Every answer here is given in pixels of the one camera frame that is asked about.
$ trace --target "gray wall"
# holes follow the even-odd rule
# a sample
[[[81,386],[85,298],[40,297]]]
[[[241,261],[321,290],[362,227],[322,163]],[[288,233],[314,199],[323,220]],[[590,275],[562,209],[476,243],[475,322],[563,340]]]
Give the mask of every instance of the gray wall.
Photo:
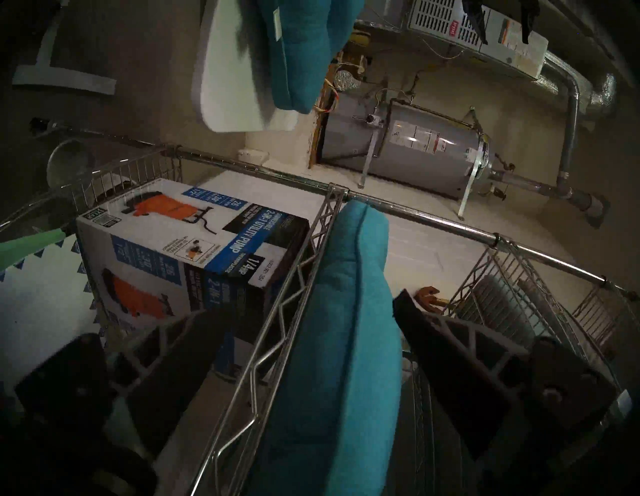
[[[611,210],[599,230],[560,200],[549,200],[538,216],[577,262],[626,289],[640,291],[640,106],[620,95],[615,116],[593,133],[580,130],[572,163],[576,188],[604,194]],[[608,343],[624,385],[640,392],[640,330],[621,329]]]

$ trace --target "water heater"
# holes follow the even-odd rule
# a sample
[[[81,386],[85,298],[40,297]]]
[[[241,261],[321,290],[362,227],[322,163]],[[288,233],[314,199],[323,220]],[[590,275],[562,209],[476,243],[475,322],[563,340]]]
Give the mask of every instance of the water heater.
[[[491,141],[471,125],[401,100],[375,105],[340,95],[324,128],[322,162],[360,172],[371,150],[369,174],[456,199],[465,196],[471,176],[488,173]],[[381,116],[380,122],[368,116]]]

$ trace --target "chrome rod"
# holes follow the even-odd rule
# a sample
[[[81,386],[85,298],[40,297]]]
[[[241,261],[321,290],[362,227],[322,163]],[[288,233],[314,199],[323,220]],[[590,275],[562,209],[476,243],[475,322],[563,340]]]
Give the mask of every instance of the chrome rod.
[[[333,224],[337,217],[337,213],[340,211],[340,205],[344,198],[345,192],[346,192],[346,188],[343,189],[341,186],[334,185],[334,184],[330,185],[330,189],[327,192],[325,203],[324,203],[324,209],[330,210],[331,218],[329,219],[327,226],[323,228],[325,233],[324,233],[324,236],[321,238],[320,245],[318,247],[317,260],[314,261],[314,264],[311,268],[311,272],[309,273],[309,276],[308,276],[308,280],[304,285],[303,294],[300,298],[300,303],[298,305],[298,308],[296,309],[296,313],[294,314],[293,320],[291,322],[291,327],[289,328],[287,341],[284,344],[284,348],[282,349],[282,352],[280,353],[280,357],[278,358],[278,361],[283,365],[275,368],[274,376],[273,376],[273,385],[265,400],[264,409],[261,413],[261,416],[258,418],[257,428],[255,429],[254,432],[250,433],[250,438],[247,441],[247,445],[250,446],[249,451],[247,453],[246,458],[243,459],[243,457],[241,456],[241,459],[239,462],[241,466],[239,467],[239,470],[236,472],[236,474],[234,474],[234,477],[232,478],[229,484],[229,494],[239,494],[241,492],[243,488],[243,483],[248,477],[249,470],[251,469],[251,466],[253,464],[253,460],[258,450],[258,443],[264,434],[267,421],[269,420],[269,414],[273,407],[276,392],[280,386],[280,382],[284,375],[284,369],[289,363],[289,355],[291,354],[291,350],[293,349],[293,344],[296,339],[296,334],[298,332],[298,328],[300,327],[300,323],[302,321],[302,317],[303,317],[305,308],[307,306],[307,301],[311,294],[311,288],[313,288],[314,286],[314,281],[316,279],[316,275],[320,267],[320,260],[324,255],[324,249],[326,248],[329,237],[331,236]],[[303,248],[300,250],[301,253],[304,250],[304,246],[308,246],[311,243],[310,235],[313,233],[314,227],[318,225],[317,221],[314,223],[314,225],[311,226],[309,233],[307,235],[307,240],[305,243],[303,243]]]
[[[85,129],[75,129],[69,126],[64,126],[59,123],[52,123],[51,127],[63,127],[65,131],[70,134],[84,134],[89,136],[106,138],[112,141],[124,142],[128,145],[137,146],[140,148],[149,148],[152,147],[153,144],[146,143],[144,141],[132,140],[123,136],[113,136],[110,134],[97,132],[97,131],[88,131]],[[259,177],[262,179],[270,180],[272,182],[277,182],[279,184],[284,184],[286,186],[292,186],[298,189],[304,189],[305,191],[310,191],[311,193],[317,193],[318,195],[325,196],[329,191],[329,184],[325,182],[316,181],[313,179],[308,179],[306,177],[300,177],[295,174],[289,174],[286,172],[280,172],[273,169],[269,169],[263,166],[257,166],[252,164],[247,164],[239,161],[234,161],[225,157],[220,157],[214,154],[208,154],[205,152],[190,150],[187,148],[177,147],[175,150],[175,156],[181,159],[187,159],[194,162],[205,163],[209,165],[214,165],[221,167],[223,169],[233,170],[235,172],[239,172],[242,174],[253,175],[255,177]],[[508,239],[505,236],[500,235],[499,233],[490,233],[481,229],[476,229],[474,227],[470,227],[459,222],[451,221],[449,219],[445,219],[443,217],[438,217],[426,212],[422,212],[420,210],[412,209],[410,207],[405,207],[403,205],[398,205],[393,202],[388,202],[386,200],[382,200],[380,198],[375,198],[374,196],[363,195],[361,193],[357,193],[356,191],[347,191],[345,200],[359,200],[361,202],[365,202],[377,210],[381,212],[401,217],[404,219],[408,219],[429,227],[434,227],[436,229],[440,229],[446,232],[450,232],[452,234],[456,234],[458,236],[465,237],[467,239],[471,239],[473,241],[477,241],[478,243],[487,244],[489,246],[495,246],[502,251],[506,251],[506,245],[504,243],[515,243],[513,240]],[[9,218],[4,222],[0,222],[0,230],[8,227],[8,225],[13,222],[15,218]],[[551,255],[547,255],[544,252],[536,250],[535,248],[530,248],[528,246],[520,245],[515,243],[518,248],[523,251],[526,256],[531,259],[548,265],[550,267],[556,268],[568,274],[574,275],[581,279],[584,279],[593,284],[597,284],[601,287],[606,287],[608,289],[614,289],[622,293],[623,296],[629,297],[634,292],[630,292],[621,288],[620,286],[615,286],[606,277],[598,276],[590,273],[580,267],[577,267],[573,264],[565,262],[563,260],[552,257]]]

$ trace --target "teal cloth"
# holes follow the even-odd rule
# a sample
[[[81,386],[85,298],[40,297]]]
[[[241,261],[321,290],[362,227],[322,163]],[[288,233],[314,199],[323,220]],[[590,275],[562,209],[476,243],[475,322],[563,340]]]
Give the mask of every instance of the teal cloth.
[[[337,216],[248,496],[382,491],[402,373],[387,244],[388,221],[373,208],[352,201]]]
[[[62,229],[54,229],[0,243],[0,271],[66,236]]]
[[[258,4],[269,38],[273,102],[280,109],[308,114],[364,0],[259,0]],[[279,39],[276,9],[282,28]]]

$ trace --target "wire rack frame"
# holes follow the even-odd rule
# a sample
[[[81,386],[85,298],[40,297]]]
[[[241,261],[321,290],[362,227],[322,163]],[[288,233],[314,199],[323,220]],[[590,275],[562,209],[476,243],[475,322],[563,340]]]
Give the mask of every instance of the wire rack frame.
[[[420,369],[417,362],[411,362],[412,400],[413,400],[413,423],[415,438],[415,496],[426,496],[426,444],[424,439],[424,409],[422,385],[420,384]]]
[[[225,413],[216,426],[198,473],[191,484],[189,494],[194,495],[196,493],[208,470],[212,470],[213,489],[216,495],[222,494],[223,483],[225,483],[225,496],[237,495],[241,492],[266,427],[275,393],[291,353],[296,332],[324,254],[326,242],[333,228],[336,214],[340,211],[340,205],[345,194],[346,190],[344,188],[335,185],[330,186],[322,207],[307,234],[307,238],[293,262],[293,269],[287,274],[282,288],[260,329],[251,357],[237,381],[236,390]],[[308,276],[305,276],[304,269],[307,267],[310,267],[310,271]],[[297,277],[300,288],[291,296],[286,296],[294,277]],[[290,325],[287,327],[284,315],[285,308],[288,305],[297,305],[297,308]],[[264,338],[274,320],[280,330],[280,340],[268,350],[262,351]],[[271,373],[266,397],[259,400],[257,369],[277,352],[280,352],[280,356]],[[234,410],[239,405],[239,402],[245,398],[243,391],[246,391],[246,389],[248,389],[250,396],[250,418],[239,429],[232,429],[231,423]],[[241,444],[241,451],[237,456],[237,461],[232,466],[233,472],[228,477],[229,474],[222,473],[223,464],[221,459],[225,452],[230,451],[232,447],[237,450],[239,444]]]
[[[527,297],[523,290],[527,284],[542,295],[551,309],[547,317],[556,321],[548,322]],[[513,244],[504,252],[487,247],[445,308],[445,315],[494,329],[525,348],[537,335],[550,335],[586,358],[562,307]]]
[[[73,206],[67,223],[105,200],[119,196],[158,178],[182,181],[182,164],[168,147],[155,147],[139,151],[130,158],[105,164],[100,169],[86,172],[73,182],[38,195],[0,223],[0,231],[18,222],[29,222],[28,216],[55,198],[68,200]]]
[[[640,332],[636,313],[617,288],[608,291],[594,286],[573,311],[573,316],[600,347],[621,329]]]

